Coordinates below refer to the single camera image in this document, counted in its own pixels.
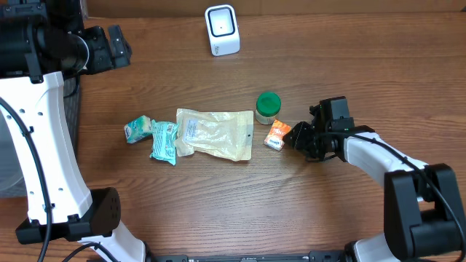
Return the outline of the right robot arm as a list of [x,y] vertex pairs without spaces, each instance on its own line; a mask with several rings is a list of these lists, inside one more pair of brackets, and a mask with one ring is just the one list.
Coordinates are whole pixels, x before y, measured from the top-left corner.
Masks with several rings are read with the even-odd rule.
[[337,261],[431,261],[455,251],[465,260],[465,211],[451,167],[411,158],[355,125],[345,97],[321,100],[309,112],[312,121],[299,122],[284,143],[308,162],[339,158],[384,189],[383,232],[346,244]]

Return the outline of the green lid jar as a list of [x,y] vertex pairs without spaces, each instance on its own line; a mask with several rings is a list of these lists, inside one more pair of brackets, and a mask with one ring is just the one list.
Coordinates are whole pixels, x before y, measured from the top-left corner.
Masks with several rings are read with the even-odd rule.
[[281,109],[281,99],[275,92],[263,92],[256,101],[256,120],[265,125],[272,124]]

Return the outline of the beige plastic pouch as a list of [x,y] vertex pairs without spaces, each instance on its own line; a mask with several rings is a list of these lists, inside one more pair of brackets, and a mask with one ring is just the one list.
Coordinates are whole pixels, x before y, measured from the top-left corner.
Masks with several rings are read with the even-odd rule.
[[174,144],[179,157],[198,151],[234,162],[251,159],[253,111],[199,112],[180,108],[176,120]]

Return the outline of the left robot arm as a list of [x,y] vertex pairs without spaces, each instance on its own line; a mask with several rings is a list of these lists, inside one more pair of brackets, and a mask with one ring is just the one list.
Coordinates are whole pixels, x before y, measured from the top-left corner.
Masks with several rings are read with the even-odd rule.
[[128,66],[131,55],[119,26],[85,28],[80,1],[2,4],[1,112],[28,192],[21,244],[63,238],[105,261],[153,260],[122,222],[117,190],[85,184],[64,107],[67,79]]

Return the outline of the orange small box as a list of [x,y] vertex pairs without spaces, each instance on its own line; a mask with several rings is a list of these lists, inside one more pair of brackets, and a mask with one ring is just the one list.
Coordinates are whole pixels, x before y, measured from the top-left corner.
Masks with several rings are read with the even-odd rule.
[[264,139],[264,144],[276,151],[280,151],[285,145],[283,138],[291,129],[291,126],[279,120],[274,120],[269,133]]

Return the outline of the teal white small box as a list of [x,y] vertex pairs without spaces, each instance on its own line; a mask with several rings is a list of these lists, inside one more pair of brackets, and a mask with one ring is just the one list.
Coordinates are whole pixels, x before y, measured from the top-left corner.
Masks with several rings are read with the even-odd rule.
[[127,143],[133,144],[152,134],[151,119],[145,115],[132,120],[124,126]]

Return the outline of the teal snack packet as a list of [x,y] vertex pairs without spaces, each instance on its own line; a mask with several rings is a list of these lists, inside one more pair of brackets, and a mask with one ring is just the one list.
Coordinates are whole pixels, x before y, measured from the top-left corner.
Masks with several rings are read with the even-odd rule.
[[176,147],[174,142],[177,138],[178,124],[172,122],[157,122],[151,120],[153,144],[150,158],[165,161],[172,166],[176,165]]

